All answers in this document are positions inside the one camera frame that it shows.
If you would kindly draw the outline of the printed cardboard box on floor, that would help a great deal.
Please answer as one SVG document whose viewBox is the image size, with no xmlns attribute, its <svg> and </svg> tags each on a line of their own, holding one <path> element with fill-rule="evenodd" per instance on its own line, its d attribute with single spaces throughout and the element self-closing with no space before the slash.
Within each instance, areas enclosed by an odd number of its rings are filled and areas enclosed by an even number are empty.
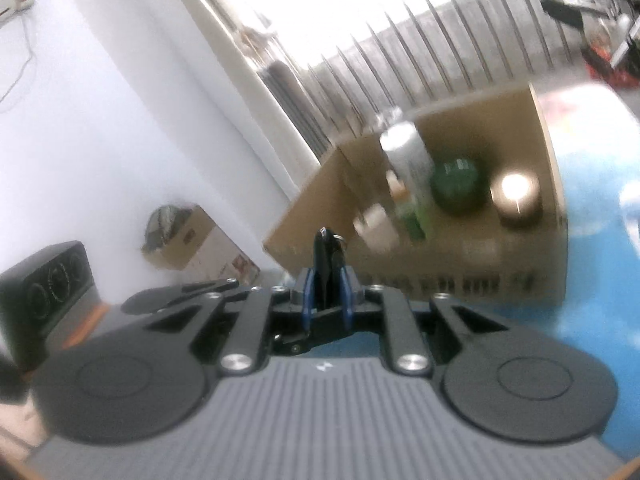
<svg viewBox="0 0 640 480">
<path fill-rule="evenodd" d="M 200 206 L 155 209 L 144 231 L 142 255 L 188 282 L 233 278 L 250 285 L 260 269 Z"/>
</svg>

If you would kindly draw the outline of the folding wheelchair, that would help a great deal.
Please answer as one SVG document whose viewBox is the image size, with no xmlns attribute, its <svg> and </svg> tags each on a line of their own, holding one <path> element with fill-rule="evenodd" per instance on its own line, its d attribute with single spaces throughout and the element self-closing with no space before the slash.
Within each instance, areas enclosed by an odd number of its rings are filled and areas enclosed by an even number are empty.
<svg viewBox="0 0 640 480">
<path fill-rule="evenodd" d="M 540 0 L 544 14 L 579 32 L 590 78 L 639 87 L 639 0 Z"/>
</svg>

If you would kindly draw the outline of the white cylindrical bottle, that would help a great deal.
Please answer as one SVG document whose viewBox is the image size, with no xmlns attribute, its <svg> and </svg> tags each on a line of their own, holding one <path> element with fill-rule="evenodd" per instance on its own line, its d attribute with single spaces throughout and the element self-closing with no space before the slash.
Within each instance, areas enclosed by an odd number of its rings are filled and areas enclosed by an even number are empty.
<svg viewBox="0 0 640 480">
<path fill-rule="evenodd" d="M 380 134 L 390 168 L 412 196 L 416 220 L 426 238 L 433 235 L 434 200 L 430 179 L 435 168 L 414 122 L 396 122 Z"/>
</svg>

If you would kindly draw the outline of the gold lidded round tin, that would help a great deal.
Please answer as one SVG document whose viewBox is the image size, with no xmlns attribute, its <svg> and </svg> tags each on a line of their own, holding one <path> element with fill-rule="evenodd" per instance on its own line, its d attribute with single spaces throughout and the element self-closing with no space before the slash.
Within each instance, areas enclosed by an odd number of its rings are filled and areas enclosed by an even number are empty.
<svg viewBox="0 0 640 480">
<path fill-rule="evenodd" d="M 525 229 L 541 219 L 541 187 L 534 172 L 503 171 L 492 178 L 489 191 L 503 226 Z"/>
</svg>

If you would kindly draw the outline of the brown cardboard box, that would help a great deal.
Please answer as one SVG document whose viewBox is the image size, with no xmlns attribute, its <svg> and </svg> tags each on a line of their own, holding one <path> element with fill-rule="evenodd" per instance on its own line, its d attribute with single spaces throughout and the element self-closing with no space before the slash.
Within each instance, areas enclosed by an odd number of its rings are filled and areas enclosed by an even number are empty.
<svg viewBox="0 0 640 480">
<path fill-rule="evenodd" d="M 346 240 L 346 259 L 363 282 L 395 285 L 414 298 L 446 292 L 485 304 L 562 304 L 567 276 L 567 214 L 558 164 L 535 90 L 529 84 L 483 91 L 420 110 L 413 117 L 436 162 L 467 158 L 487 181 L 529 172 L 539 182 L 533 218 L 509 221 L 489 192 L 465 216 L 427 209 L 427 234 L 414 242 L 394 224 L 399 243 L 374 252 L 355 219 L 390 206 L 390 165 L 373 134 L 346 138 L 323 159 L 264 241 L 268 254 L 295 274 L 312 263 L 312 241 L 329 228 Z"/>
</svg>

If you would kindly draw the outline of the metal balcony railing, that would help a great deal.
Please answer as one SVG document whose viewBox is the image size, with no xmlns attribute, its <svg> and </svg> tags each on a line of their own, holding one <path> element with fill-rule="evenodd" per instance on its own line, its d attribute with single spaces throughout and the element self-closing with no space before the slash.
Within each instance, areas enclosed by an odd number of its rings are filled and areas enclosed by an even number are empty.
<svg viewBox="0 0 640 480">
<path fill-rule="evenodd" d="M 413 110 L 510 81 L 566 72 L 580 37 L 540 0 L 400 0 L 342 38 L 271 41 L 260 79 L 317 155 L 394 108 Z"/>
</svg>

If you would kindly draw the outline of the black speaker box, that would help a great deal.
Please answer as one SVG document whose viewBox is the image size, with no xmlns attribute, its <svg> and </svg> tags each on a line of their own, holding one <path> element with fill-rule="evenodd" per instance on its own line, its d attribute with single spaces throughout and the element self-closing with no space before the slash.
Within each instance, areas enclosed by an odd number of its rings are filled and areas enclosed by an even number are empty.
<svg viewBox="0 0 640 480">
<path fill-rule="evenodd" d="M 84 244 L 42 248 L 1 273 L 1 352 L 32 372 L 101 304 Z"/>
</svg>

